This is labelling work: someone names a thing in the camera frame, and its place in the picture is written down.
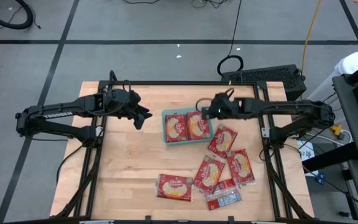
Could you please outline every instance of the printed brand logo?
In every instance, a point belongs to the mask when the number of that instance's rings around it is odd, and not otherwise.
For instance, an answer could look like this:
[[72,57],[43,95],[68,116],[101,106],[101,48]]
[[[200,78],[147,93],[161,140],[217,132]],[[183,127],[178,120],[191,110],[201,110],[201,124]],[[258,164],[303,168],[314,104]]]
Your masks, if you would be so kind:
[[49,118],[60,118],[60,117],[71,116],[71,115],[73,115],[72,112],[66,112],[66,113],[57,113],[57,114],[44,115],[44,118],[46,118],[46,119],[49,119]]
[[184,127],[182,127],[181,123],[177,123],[175,125],[175,131],[180,134],[183,131]]
[[206,129],[206,123],[205,123],[205,121],[204,121],[204,120],[200,120],[200,121],[198,122],[198,127],[199,127],[200,130],[205,131],[205,129]]
[[240,163],[237,161],[237,159],[233,160],[232,165],[234,167],[234,171],[239,172],[241,170]]
[[218,137],[215,140],[216,144],[222,144],[223,142],[223,133],[219,133]]
[[204,166],[203,172],[201,173],[201,177],[202,177],[202,178],[207,178],[207,177],[209,177],[210,170],[211,170],[211,169],[209,168],[209,166]]
[[178,180],[178,177],[176,177],[175,180],[170,180],[169,184],[172,187],[181,187],[183,185],[183,182],[181,180]]

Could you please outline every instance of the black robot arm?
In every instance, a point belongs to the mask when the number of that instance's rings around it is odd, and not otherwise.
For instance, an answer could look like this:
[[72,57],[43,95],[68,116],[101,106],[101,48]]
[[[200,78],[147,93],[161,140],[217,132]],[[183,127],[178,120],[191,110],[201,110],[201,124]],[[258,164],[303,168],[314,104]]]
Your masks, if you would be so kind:
[[142,128],[144,120],[152,115],[147,108],[139,106],[140,96],[129,91],[112,89],[107,92],[82,96],[73,102],[47,106],[31,106],[16,114],[16,131],[21,136],[49,133],[77,138],[84,146],[90,146],[98,138],[99,131],[92,126],[82,128],[48,121],[53,118],[78,115],[83,118],[114,116],[134,120],[136,129]]
[[251,119],[267,114],[298,115],[297,119],[284,127],[262,129],[264,138],[268,138],[273,148],[282,148],[288,137],[303,136],[312,128],[328,128],[334,124],[332,108],[320,101],[262,101],[255,98],[234,98],[230,100],[234,89],[218,93],[208,108],[202,108],[204,119]]

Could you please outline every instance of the yellow clip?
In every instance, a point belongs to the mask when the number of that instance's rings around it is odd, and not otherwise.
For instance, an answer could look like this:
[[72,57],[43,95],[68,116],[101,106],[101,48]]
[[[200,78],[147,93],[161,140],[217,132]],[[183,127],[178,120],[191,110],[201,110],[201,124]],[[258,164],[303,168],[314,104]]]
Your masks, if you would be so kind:
[[336,136],[339,136],[341,134],[341,131],[343,129],[343,126],[341,124],[331,126],[330,129],[334,132]]

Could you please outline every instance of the red snack package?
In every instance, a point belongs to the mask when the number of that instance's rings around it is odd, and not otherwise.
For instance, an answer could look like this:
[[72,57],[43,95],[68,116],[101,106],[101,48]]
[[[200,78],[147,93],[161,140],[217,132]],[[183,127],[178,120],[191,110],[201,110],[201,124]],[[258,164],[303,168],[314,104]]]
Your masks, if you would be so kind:
[[167,142],[186,141],[186,121],[184,114],[172,114],[165,117]]
[[218,156],[226,158],[226,152],[230,150],[236,137],[235,131],[220,124],[208,149]]
[[210,138],[209,124],[207,120],[202,119],[201,112],[192,111],[186,114],[187,133],[189,140],[198,140]]
[[214,194],[205,195],[209,210],[214,210],[242,200],[239,189],[233,179],[220,181]]
[[191,177],[160,174],[156,184],[156,195],[157,197],[190,202],[193,187],[192,183],[193,178]]
[[221,177],[223,167],[223,162],[205,156],[193,184],[203,192],[213,194]]
[[227,152],[230,173],[237,184],[249,184],[255,181],[251,164],[245,149]]

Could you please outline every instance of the cable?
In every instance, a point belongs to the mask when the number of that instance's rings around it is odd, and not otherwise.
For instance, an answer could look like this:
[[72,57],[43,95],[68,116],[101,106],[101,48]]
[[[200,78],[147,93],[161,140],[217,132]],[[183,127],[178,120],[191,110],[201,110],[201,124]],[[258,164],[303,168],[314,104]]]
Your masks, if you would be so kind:
[[322,2],[322,0],[319,0],[317,3],[316,11],[314,12],[313,19],[311,20],[311,24],[309,27],[308,35],[306,37],[305,47],[303,49],[303,56],[302,56],[302,72],[303,73],[305,72],[305,58],[306,58],[306,52],[308,50],[308,43],[309,43],[311,31],[313,30],[314,22],[316,21],[316,18],[317,18],[317,13],[320,10],[321,2]]
[[323,100],[323,103],[324,103],[326,100],[328,100],[328,99],[330,99],[331,97],[333,97],[335,94],[336,94],[336,91],[334,91],[333,94],[329,95],[325,100]]
[[311,175],[317,177],[317,178],[320,179],[320,180],[323,180],[323,181],[327,182],[327,184],[331,185],[331,186],[334,187],[336,190],[340,191],[342,194],[349,196],[352,200],[354,200],[355,202],[358,203],[358,199],[356,199],[355,197],[351,196],[349,193],[347,193],[347,192],[341,190],[339,187],[336,187],[334,184],[330,183],[330,181],[328,181],[328,180],[326,180],[326,179],[322,179],[322,178],[319,177],[318,175],[316,175],[316,174],[310,172],[310,170],[308,170],[305,166],[303,166],[303,168],[304,168],[306,171],[308,171]]
[[343,145],[344,145],[344,144],[342,144],[342,143],[340,143],[340,142],[337,142],[337,141],[335,141],[335,140],[330,139],[329,137],[320,136],[320,135],[319,135],[320,133],[318,133],[317,136],[315,136],[314,134],[311,134],[311,133],[306,133],[306,134],[309,135],[309,136],[314,136],[314,137],[317,137],[317,138],[325,139],[325,140],[327,140],[327,141],[333,142],[333,143],[338,144],[338,145],[340,145],[340,146],[343,146]]
[[30,7],[32,13],[34,14],[34,21],[33,21],[34,25],[35,25],[36,27],[38,27],[38,29],[42,29],[41,26],[38,25],[37,22],[36,22],[36,20],[37,20],[37,15],[35,14],[34,9],[33,9],[30,5],[29,5],[29,7]]
[[[99,132],[97,138],[99,138],[99,137],[102,135],[102,133],[104,133],[104,129]],[[94,147],[95,143],[96,143],[96,140],[92,143],[92,146],[90,146],[90,147]],[[64,160],[60,163],[60,165],[59,165],[59,167],[58,167],[58,169],[57,169],[57,172],[56,172],[56,184],[57,184],[58,181],[59,181],[59,174],[60,174],[60,169],[62,168],[62,165],[66,162],[66,160],[67,160],[68,158],[70,158],[72,155],[74,155],[76,152],[78,152],[82,147],[84,147],[84,145],[81,145],[80,147],[78,147],[78,149],[75,149],[75,150],[74,150],[72,153],[70,153],[66,158],[64,158]]]
[[[34,20],[33,20],[33,23],[36,27],[38,27],[38,29],[41,29],[41,26],[37,24],[36,22],[36,18],[37,18],[37,15],[34,11],[34,9],[28,4],[28,7],[31,9],[33,15],[34,15]],[[16,13],[18,13],[21,9],[23,8],[23,6],[21,6],[18,10],[16,10],[13,14],[12,14],[12,17],[9,19],[9,21],[7,23],[11,23],[11,21],[13,20],[13,18],[15,17]]]
[[155,0],[154,2],[130,2],[130,1],[127,1],[127,0],[123,0],[124,2],[128,3],[128,4],[154,4],[160,0]]
[[201,99],[197,100],[197,102],[196,102],[196,111],[200,111],[200,110],[198,109],[198,103],[200,103],[200,102],[203,101],[203,100],[212,101],[211,98],[201,98]]
[[230,54],[231,54],[231,50],[233,49],[234,37],[236,36],[237,23],[238,23],[238,21],[239,21],[239,15],[240,15],[241,3],[242,3],[242,0],[240,0],[239,8],[238,8],[238,11],[237,11],[237,18],[236,18],[236,24],[235,24],[235,26],[234,26],[233,38],[231,39],[230,51],[229,51],[229,54],[228,54],[227,56],[230,56]]
[[31,140],[34,140],[34,141],[65,141],[67,142],[68,140],[67,139],[37,139],[37,138],[30,138],[30,137],[25,137],[26,139],[31,139]]
[[34,20],[34,15],[29,5],[27,5],[23,0],[16,0],[16,2],[19,3],[24,8],[25,13],[27,14],[27,19],[21,24],[11,24],[9,22],[0,20],[0,26],[7,27],[10,29],[26,29],[32,25]]
[[68,158],[70,158],[72,155],[74,155],[76,152],[78,152],[81,148],[83,147],[83,145],[81,145],[80,147],[78,147],[78,149],[75,149],[72,153],[70,153],[66,158],[64,158],[64,160],[60,163],[59,167],[57,168],[57,173],[56,173],[56,184],[59,181],[59,174],[60,174],[60,169],[62,168],[62,165],[66,162],[66,160]]
[[122,87],[124,88],[124,90],[125,90],[125,87],[124,87],[125,82],[128,82],[128,89],[129,89],[128,97],[127,97],[127,100],[121,106],[119,106],[117,109],[115,109],[113,111],[110,111],[110,112],[107,112],[107,113],[95,113],[95,112],[86,110],[85,108],[82,108],[80,106],[76,106],[76,107],[81,108],[81,109],[85,110],[86,112],[88,112],[89,114],[92,114],[92,115],[95,115],[95,116],[107,116],[107,115],[110,115],[110,114],[117,113],[117,111],[121,110],[123,107],[125,107],[128,104],[129,98],[130,98],[130,95],[131,95],[131,82],[129,80],[124,80],[123,81]]
[[350,137],[349,143],[351,143],[353,141],[353,136],[352,136],[352,133],[350,131],[342,129],[341,132],[346,132],[349,135],[349,137]]
[[15,12],[13,12],[12,17],[9,19],[9,21],[7,23],[11,23],[13,18],[15,17],[16,13],[18,13],[21,9],[23,8],[23,6],[21,6],[18,10],[16,10]]
[[299,147],[299,148],[302,148],[304,145],[306,145],[306,143],[310,142],[310,141],[311,141],[312,139],[314,139],[316,136],[318,136],[319,134],[321,134],[325,129],[322,129],[322,130],[319,131],[317,134],[315,134],[313,137],[307,139],[307,140],[305,141],[305,143],[303,143],[303,144],[301,145],[301,147]]

